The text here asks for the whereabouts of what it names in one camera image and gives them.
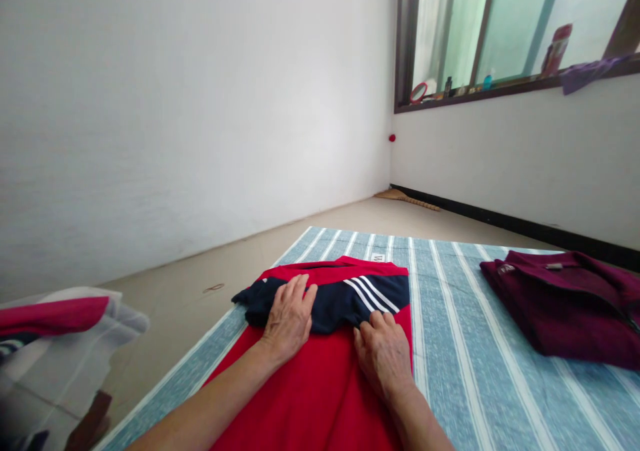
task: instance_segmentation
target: purple cloth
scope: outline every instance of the purple cloth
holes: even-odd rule
[[[640,369],[640,280],[579,252],[480,263],[493,291],[545,356]]]
[[[576,64],[570,66],[566,71],[560,74],[560,82],[562,83],[562,93],[569,95],[575,93],[578,89],[582,89],[587,84],[600,79],[603,74],[610,70],[620,61],[625,61],[627,57],[612,57],[610,59],[602,59],[587,64]]]

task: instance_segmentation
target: tiled floor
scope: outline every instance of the tiled floor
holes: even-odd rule
[[[522,248],[553,246],[447,211],[366,199],[101,287],[123,292],[151,328],[111,359],[103,389],[113,396],[111,426],[122,420],[248,286],[309,226]],[[223,287],[203,292],[216,284]]]

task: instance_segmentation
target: forearm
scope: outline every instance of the forearm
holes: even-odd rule
[[[258,341],[134,442],[129,451],[208,450],[280,365],[267,346]]]
[[[390,398],[388,405],[405,451],[454,451],[418,388]]]

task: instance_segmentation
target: baseboard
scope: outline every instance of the baseboard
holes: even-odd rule
[[[415,191],[408,187],[391,184],[394,189],[399,189],[409,197],[424,201],[446,209],[447,211],[461,214],[477,221],[482,221],[498,228],[512,231],[528,238],[533,238],[545,243],[553,244],[559,248],[571,251],[580,251],[592,258],[619,266],[631,271],[640,272],[640,252],[616,244],[599,241],[586,236],[580,236],[568,231],[552,228],[551,226],[526,221],[519,217],[500,214],[482,207],[452,201],[445,197]]]

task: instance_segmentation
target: striped sheet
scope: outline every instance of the striped sheet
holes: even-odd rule
[[[274,265],[382,254],[409,268],[414,378],[459,451],[640,450],[640,374],[536,353],[479,269],[508,251],[309,228]],[[370,306],[388,306],[351,281]],[[95,449],[124,449],[194,393],[245,329],[243,314],[229,311]]]

